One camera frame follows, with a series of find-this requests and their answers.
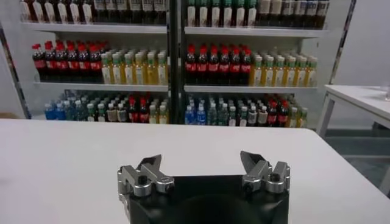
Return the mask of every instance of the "white table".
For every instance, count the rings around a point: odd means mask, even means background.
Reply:
[[[390,102],[385,101],[385,92],[379,86],[325,85],[324,107],[317,125],[317,134],[325,137],[335,102],[363,111],[373,121],[390,128]],[[390,168],[379,189],[390,193]]]
[[[121,165],[243,174],[241,150],[291,166],[289,223],[390,223],[390,200],[307,129],[0,120],[0,142],[0,223],[126,224]]]

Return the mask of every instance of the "bottle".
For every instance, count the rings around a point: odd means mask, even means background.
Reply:
[[[284,64],[285,64],[285,58],[283,58],[282,56],[278,56],[275,71],[274,71],[274,76],[272,78],[272,86],[277,86],[277,87],[282,86],[283,75],[285,73]]]
[[[153,24],[154,21],[153,0],[142,0],[142,9],[144,10],[143,23]]]
[[[282,12],[282,0],[272,0],[269,15],[270,26],[280,26],[280,14]]]
[[[106,121],[106,118],[105,118],[105,108],[104,108],[104,104],[103,103],[100,103],[98,104],[98,120],[99,122],[105,122]]]
[[[94,0],[94,6],[96,10],[96,22],[106,23],[108,16],[105,8],[105,0]]]
[[[204,84],[207,77],[207,49],[205,46],[200,48],[200,54],[196,65],[196,83]]]
[[[241,106],[241,113],[239,116],[239,126],[246,127],[248,118],[248,107]]]
[[[245,55],[243,57],[243,60],[241,62],[241,67],[240,67],[240,79],[239,79],[240,85],[248,86],[251,64],[252,62],[250,60],[250,50],[245,49]]]
[[[230,27],[232,25],[232,0],[224,0],[223,1],[223,19],[224,19],[224,27]]]
[[[240,67],[241,66],[240,66],[239,51],[238,51],[238,48],[234,48],[233,55],[232,55],[231,61],[230,61],[230,67],[229,67],[229,71],[230,71],[229,83],[230,83],[230,85],[238,85],[239,84]]]
[[[269,9],[271,8],[271,0],[260,0],[260,13],[258,15],[259,26],[269,26]]]
[[[276,102],[271,103],[271,106],[268,111],[268,117],[267,117],[268,127],[275,127],[277,125],[276,121],[277,121],[278,111],[276,109],[276,106],[277,106]]]
[[[46,117],[46,120],[48,120],[48,121],[56,119],[55,110],[53,109],[53,107],[50,103],[46,103],[44,105],[44,115]]]
[[[86,24],[93,24],[95,15],[95,9],[93,0],[84,0],[83,2],[83,15],[84,18],[82,19],[85,21]]]
[[[261,106],[261,109],[258,110],[257,125],[259,127],[267,126],[267,118],[268,118],[267,107]]]
[[[304,87],[314,87],[317,85],[317,58],[309,57],[308,66],[306,67],[306,75]]]
[[[55,109],[55,116],[57,120],[65,121],[66,116],[65,116],[65,111],[62,107],[62,103],[57,103],[57,108]]]
[[[294,10],[294,27],[303,27],[303,17],[306,12],[307,1],[296,0]]]
[[[244,27],[245,8],[244,0],[237,0],[236,27]]]
[[[282,86],[292,87],[292,86],[294,86],[296,58],[289,56],[289,57],[287,57],[287,61],[288,61],[288,64],[285,68],[285,73],[283,75]]]
[[[283,0],[280,22],[283,27],[293,26],[294,0]]]
[[[298,66],[295,70],[293,86],[303,87],[303,82],[306,75],[306,61],[307,58],[303,56],[298,57]]]
[[[327,16],[328,8],[329,8],[329,0],[319,0],[316,19],[315,19],[316,28],[322,29],[324,27],[325,17]]]

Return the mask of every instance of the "metal gripper jaw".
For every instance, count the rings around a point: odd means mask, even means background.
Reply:
[[[278,162],[275,169],[261,155],[241,151],[241,162],[247,174],[243,175],[243,189],[247,194],[266,190],[280,194],[290,188],[290,167]]]

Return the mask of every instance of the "red label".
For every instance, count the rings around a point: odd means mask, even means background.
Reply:
[[[229,65],[219,65],[219,71],[220,72],[228,72],[229,71]]]
[[[102,62],[101,61],[91,62],[91,69],[92,70],[102,69]]]
[[[250,65],[241,65],[241,72],[250,72]]]
[[[268,115],[267,121],[268,121],[268,123],[275,123],[276,122],[276,115],[273,115],[273,116]]]
[[[44,68],[44,67],[46,67],[46,63],[44,62],[44,60],[34,61],[34,64],[35,64],[36,68]]]
[[[82,62],[82,61],[80,61],[80,63],[79,63],[79,65],[80,65],[80,69],[91,69],[91,63],[89,63],[89,62]]]
[[[208,70],[210,72],[216,72],[218,71],[218,64],[208,64]]]
[[[239,72],[239,65],[230,65],[230,72]]]
[[[194,72],[196,70],[196,65],[194,63],[193,64],[185,63],[185,69],[189,72]]]

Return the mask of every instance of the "bottle label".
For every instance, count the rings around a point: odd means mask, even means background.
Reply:
[[[229,120],[229,126],[231,126],[231,127],[236,126],[236,119],[230,119]]]
[[[144,80],[142,78],[142,68],[135,68],[135,75],[136,75],[136,83],[138,85],[143,85],[144,84]]]
[[[279,15],[282,11],[282,0],[273,0],[271,4],[271,14]]]
[[[189,6],[187,8],[187,20],[188,26],[195,26],[195,6]]]
[[[271,0],[261,0],[260,2],[260,14],[268,14],[269,8],[271,8]]]
[[[212,14],[213,14],[213,16],[211,18],[211,26],[218,27],[219,26],[219,14],[220,14],[219,7],[213,7]]]
[[[48,19],[50,23],[55,23],[55,13],[53,5],[50,2],[44,4],[44,8],[46,9],[46,13],[48,14]]]
[[[154,5],[154,10],[156,12],[165,12],[166,7],[165,7],[165,0],[154,0],[153,5]]]
[[[236,26],[237,27],[242,27],[244,25],[244,15],[245,15],[245,9],[238,8],[237,9],[237,17],[236,17]]]
[[[164,67],[158,67],[157,72],[158,72],[158,84],[159,85],[166,85],[165,68]]]
[[[282,86],[283,71],[277,71],[275,77],[275,86]]]
[[[318,1],[308,1],[306,15],[315,16],[317,13]]]
[[[118,10],[127,10],[127,0],[116,0],[116,8]]]
[[[142,0],[142,8],[144,11],[153,11],[153,0]]]
[[[256,12],[257,12],[257,10],[255,8],[249,9],[249,12],[248,12],[248,26],[249,27],[255,26]]]
[[[267,70],[266,72],[266,86],[272,86],[272,76],[274,75],[273,70]]]
[[[295,75],[294,71],[288,71],[288,73],[287,73],[287,86],[293,86],[294,75]]]
[[[328,1],[320,1],[318,2],[318,10],[317,10],[317,16],[326,16],[327,11],[329,7]]]
[[[66,7],[64,4],[59,3],[58,4],[58,11],[60,12],[61,22],[62,23],[68,23],[68,14],[66,12]]]
[[[126,75],[126,83],[128,85],[133,84],[133,70],[132,70],[132,68],[124,68],[124,73]]]
[[[232,8],[225,8],[224,27],[230,27],[231,23],[232,23]]]
[[[84,19],[85,23],[92,24],[92,9],[91,5],[89,4],[83,4],[83,12],[84,12]]]
[[[294,12],[294,1],[284,0],[282,4],[282,15],[289,16]]]
[[[46,67],[46,63],[44,60],[36,60],[36,61],[34,61],[34,64],[35,64],[36,68],[45,68]]]
[[[132,11],[141,10],[141,0],[130,0],[130,8]]]
[[[31,20],[30,8],[26,2],[20,2],[20,11],[21,11],[22,21],[30,21]]]
[[[109,68],[103,67],[102,68],[102,74],[103,74],[104,83],[105,84],[111,84]]]
[[[34,11],[37,16],[38,22],[44,23],[44,16],[43,16],[43,10],[41,4],[39,2],[34,2],[32,6],[34,7]]]
[[[114,67],[113,72],[115,84],[121,84],[121,70],[119,68]]]
[[[200,26],[207,26],[207,7],[201,7],[199,10],[199,24]]]
[[[71,8],[73,22],[75,24],[80,24],[79,6],[76,5],[75,3],[71,3],[70,8]]]

